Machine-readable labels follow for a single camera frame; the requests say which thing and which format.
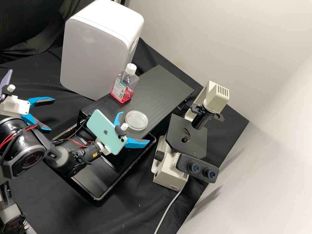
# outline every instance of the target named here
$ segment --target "black tray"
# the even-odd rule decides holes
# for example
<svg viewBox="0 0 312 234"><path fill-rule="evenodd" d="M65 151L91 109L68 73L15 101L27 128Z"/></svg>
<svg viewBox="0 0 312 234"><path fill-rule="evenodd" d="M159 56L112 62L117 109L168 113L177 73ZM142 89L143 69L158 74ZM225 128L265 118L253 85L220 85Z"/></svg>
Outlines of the black tray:
<svg viewBox="0 0 312 234"><path fill-rule="evenodd" d="M84 121L86 121L82 119L79 118L81 122L78 125L69 128L53 140L67 138L69 135L74 133L76 129L80 127ZM85 125L83 125L81 130L73 136L72 139L77 141L84 140L87 142L89 140L94 141L95 136L87 127L85 127ZM156 138L150 133L147 134L144 139L150 140L145 148L123 148L118 155L103 155L94 160L91 166L86 166L70 179L62 176L62 174L57 171L55 172L64 178L75 189L77 189L76 185L78 185L78 187L83 189L91 198L93 198L93 200L100 201L156 142ZM76 150L79 148L79 146L74 144L72 141L65 141L60 144L60 146L69 150Z"/></svg>

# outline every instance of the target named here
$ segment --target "microscope base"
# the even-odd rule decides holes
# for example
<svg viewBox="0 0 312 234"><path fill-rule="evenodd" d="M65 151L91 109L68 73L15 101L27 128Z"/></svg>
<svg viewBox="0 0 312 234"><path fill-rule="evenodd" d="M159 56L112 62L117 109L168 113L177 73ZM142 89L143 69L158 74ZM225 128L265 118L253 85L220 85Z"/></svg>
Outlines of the microscope base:
<svg viewBox="0 0 312 234"><path fill-rule="evenodd" d="M166 135L160 136L156 151L164 152L161 161L153 160L152 173L154 173L153 182L174 191L180 191L188 181L188 174L179 171L176 168L180 153L173 151L166 142Z"/></svg>

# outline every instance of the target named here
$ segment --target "white wall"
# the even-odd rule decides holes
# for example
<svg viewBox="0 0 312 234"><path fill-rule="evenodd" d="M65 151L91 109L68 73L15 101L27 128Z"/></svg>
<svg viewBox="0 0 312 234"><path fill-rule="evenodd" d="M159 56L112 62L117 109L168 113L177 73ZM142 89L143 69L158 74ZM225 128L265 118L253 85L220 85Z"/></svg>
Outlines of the white wall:
<svg viewBox="0 0 312 234"><path fill-rule="evenodd" d="M194 80L230 89L248 119L312 54L308 0L127 0L141 37Z"/></svg>
<svg viewBox="0 0 312 234"><path fill-rule="evenodd" d="M178 234L311 233L312 57L249 123Z"/></svg>
<svg viewBox="0 0 312 234"><path fill-rule="evenodd" d="M129 6L149 45L199 83L229 88L230 105L251 120L178 233L311 233L312 3Z"/></svg>

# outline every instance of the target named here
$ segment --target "black cloth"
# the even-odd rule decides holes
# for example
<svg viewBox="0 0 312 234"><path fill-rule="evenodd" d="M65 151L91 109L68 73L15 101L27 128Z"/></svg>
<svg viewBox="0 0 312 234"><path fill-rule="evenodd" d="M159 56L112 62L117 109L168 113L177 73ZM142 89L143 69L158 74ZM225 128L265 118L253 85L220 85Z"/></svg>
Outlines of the black cloth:
<svg viewBox="0 0 312 234"><path fill-rule="evenodd" d="M65 21L93 1L3 1L0 7L0 63L62 46Z"/></svg>
<svg viewBox="0 0 312 234"><path fill-rule="evenodd" d="M57 99L51 106L31 109L35 117L53 129L49 138L75 124L79 109L92 102L61 86L58 58L60 50L53 50L52 53L45 52L3 64L13 69L11 83L16 85L15 94L19 98L51 96ZM138 66L138 75L160 64L192 87L195 92L187 105L192 103L202 89L197 82L141 39L133 63ZM186 109L175 109L173 112L183 115L185 111ZM229 106L226 106L223 113L233 122L213 125L217 134L212 131L208 136L210 149L205 160L216 166L224 160L248 123L247 119ZM152 134L158 137L165 133L169 119L170 116L167 116ZM44 162L13 180L11 188L16 201L26 213L28 222L38 233L153 233L166 207L176 195L176 192L152 182L150 169L155 147L156 145L100 203L90 202L87 197L79 194ZM158 233L176 233L206 186L206 183L190 177Z"/></svg>

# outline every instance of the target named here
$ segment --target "microscope focus knob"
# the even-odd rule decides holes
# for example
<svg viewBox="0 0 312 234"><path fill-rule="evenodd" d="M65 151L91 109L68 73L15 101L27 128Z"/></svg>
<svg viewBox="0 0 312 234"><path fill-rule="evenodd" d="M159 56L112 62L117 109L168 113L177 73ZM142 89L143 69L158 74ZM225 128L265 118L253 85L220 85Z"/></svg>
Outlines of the microscope focus knob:
<svg viewBox="0 0 312 234"><path fill-rule="evenodd" d="M163 160L165 156L165 153L160 151L160 150L157 150L156 153L155 153L155 157L154 159L156 159L157 161L161 162Z"/></svg>

